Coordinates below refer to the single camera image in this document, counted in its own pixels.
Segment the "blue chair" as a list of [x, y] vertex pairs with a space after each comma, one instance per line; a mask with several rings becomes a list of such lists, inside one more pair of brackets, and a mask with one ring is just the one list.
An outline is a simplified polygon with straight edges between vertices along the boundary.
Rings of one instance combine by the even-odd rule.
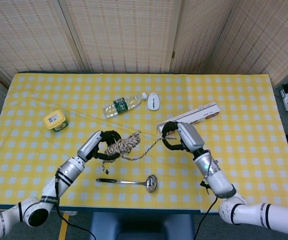
[[190, 214], [95, 212], [90, 231], [97, 240], [194, 240]]

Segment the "white computer mouse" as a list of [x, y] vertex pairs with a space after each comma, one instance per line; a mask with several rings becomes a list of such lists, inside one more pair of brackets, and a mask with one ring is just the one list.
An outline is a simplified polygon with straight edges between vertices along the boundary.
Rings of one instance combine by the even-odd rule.
[[159, 110], [160, 108], [160, 98], [155, 92], [151, 92], [147, 98], [147, 107], [151, 111]]

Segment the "white baking paper box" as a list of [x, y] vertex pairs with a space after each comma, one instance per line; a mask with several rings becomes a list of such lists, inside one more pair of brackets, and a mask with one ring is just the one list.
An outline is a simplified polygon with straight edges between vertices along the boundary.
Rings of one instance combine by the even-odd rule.
[[198, 108], [182, 113], [175, 117], [172, 117], [166, 121], [157, 124], [157, 131], [162, 134], [162, 129], [167, 122], [183, 122], [189, 124], [196, 124], [203, 122], [204, 120], [210, 119], [217, 116], [220, 113], [220, 108], [216, 102], [211, 102], [206, 105], [202, 105]]

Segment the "woven folding screen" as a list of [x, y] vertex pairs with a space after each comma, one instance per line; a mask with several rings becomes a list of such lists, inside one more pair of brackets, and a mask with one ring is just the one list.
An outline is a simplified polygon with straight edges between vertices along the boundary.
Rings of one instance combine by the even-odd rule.
[[288, 0], [0, 0], [0, 83], [22, 72], [268, 74], [277, 85]]

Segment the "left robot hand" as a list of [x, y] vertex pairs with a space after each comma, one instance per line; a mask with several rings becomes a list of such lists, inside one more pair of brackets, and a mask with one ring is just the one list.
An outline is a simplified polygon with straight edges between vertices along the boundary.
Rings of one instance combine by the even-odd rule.
[[114, 153], [112, 155], [107, 155], [106, 153], [100, 153], [99, 143], [105, 142], [107, 146], [112, 146], [121, 136], [114, 130], [109, 131], [97, 131], [91, 135], [91, 137], [80, 147], [77, 152], [77, 156], [81, 158], [84, 162], [89, 161], [92, 158], [101, 159], [105, 161], [115, 160], [120, 157], [119, 153]]

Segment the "yellow white checked tablecloth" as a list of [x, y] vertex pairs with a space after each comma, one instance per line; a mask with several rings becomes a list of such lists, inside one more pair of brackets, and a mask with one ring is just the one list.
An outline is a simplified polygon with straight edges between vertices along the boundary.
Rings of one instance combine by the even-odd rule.
[[[159, 110], [147, 99], [105, 118], [114, 100], [155, 92]], [[288, 207], [288, 145], [269, 76], [187, 74], [40, 74], [13, 78], [0, 116], [0, 208], [42, 195], [44, 186], [96, 131], [122, 137], [140, 131], [129, 159], [106, 164], [110, 178], [144, 182], [158, 178], [158, 189], [97, 182], [104, 165], [92, 159], [63, 194], [61, 207], [205, 211], [214, 195], [201, 187], [202, 174], [186, 151], [158, 141], [157, 124], [216, 102], [220, 113], [195, 127], [213, 158], [250, 204]], [[69, 125], [47, 129], [43, 118], [61, 110]]]

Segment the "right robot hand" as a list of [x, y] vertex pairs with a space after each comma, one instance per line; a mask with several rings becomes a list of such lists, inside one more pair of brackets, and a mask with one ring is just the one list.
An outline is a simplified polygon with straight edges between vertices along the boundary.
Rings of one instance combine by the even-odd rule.
[[[171, 145], [166, 136], [168, 133], [177, 131], [180, 136], [180, 144]], [[189, 153], [194, 153], [198, 149], [204, 147], [204, 141], [199, 135], [196, 128], [185, 122], [169, 121], [167, 122], [162, 129], [162, 141], [164, 145], [171, 151], [183, 151], [186, 150]]]

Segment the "green tub yellow lid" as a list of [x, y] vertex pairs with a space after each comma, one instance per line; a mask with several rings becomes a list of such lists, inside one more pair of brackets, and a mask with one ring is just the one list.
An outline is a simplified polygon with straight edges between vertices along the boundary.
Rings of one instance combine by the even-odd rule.
[[60, 109], [53, 111], [43, 118], [47, 129], [59, 132], [69, 125], [68, 120]]

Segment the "clear water bottle green label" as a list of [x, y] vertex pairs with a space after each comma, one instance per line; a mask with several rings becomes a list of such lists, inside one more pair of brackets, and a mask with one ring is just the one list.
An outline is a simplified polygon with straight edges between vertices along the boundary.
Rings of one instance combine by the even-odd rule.
[[147, 99], [147, 94], [145, 92], [138, 95], [125, 96], [116, 99], [111, 105], [103, 108], [104, 116], [105, 118], [111, 118], [127, 112], [128, 110], [138, 106], [145, 99]]

